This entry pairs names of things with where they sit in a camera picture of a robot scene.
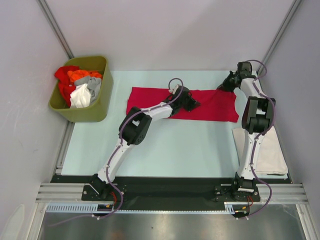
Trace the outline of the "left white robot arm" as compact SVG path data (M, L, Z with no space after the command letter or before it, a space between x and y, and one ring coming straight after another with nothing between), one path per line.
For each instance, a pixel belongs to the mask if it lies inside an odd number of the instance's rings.
M182 109L191 112L200 105L188 88L178 84L170 91L170 95L158 104L147 108L132 107L119 126L118 140L113 153L89 180L93 194L100 200L110 196L111 190L115 188L113 181L116 173L126 155L133 147L142 143L152 123L170 118Z

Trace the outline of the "crimson red t shirt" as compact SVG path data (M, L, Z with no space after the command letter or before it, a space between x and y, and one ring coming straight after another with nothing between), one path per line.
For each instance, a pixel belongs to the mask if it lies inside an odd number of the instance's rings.
M233 92L216 90L191 90L191 96L200 106L188 112L181 109L173 119L216 121L236 123L239 115L236 112L236 95ZM165 88L133 87L127 100L126 113L132 107L140 109L152 107L170 95Z

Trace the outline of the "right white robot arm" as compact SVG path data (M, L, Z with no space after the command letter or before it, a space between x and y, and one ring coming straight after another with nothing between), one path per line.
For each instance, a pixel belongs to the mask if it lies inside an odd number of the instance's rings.
M253 74L252 62L260 63L255 59L239 62L236 71L230 71L217 87L218 90L230 93L238 88L247 97L241 120L244 147L239 168L230 188L220 194L227 196L228 200L237 202L244 202L257 196L259 194L257 183L264 184L257 176L256 166L261 144L275 121L275 100L263 92L258 83L263 76Z

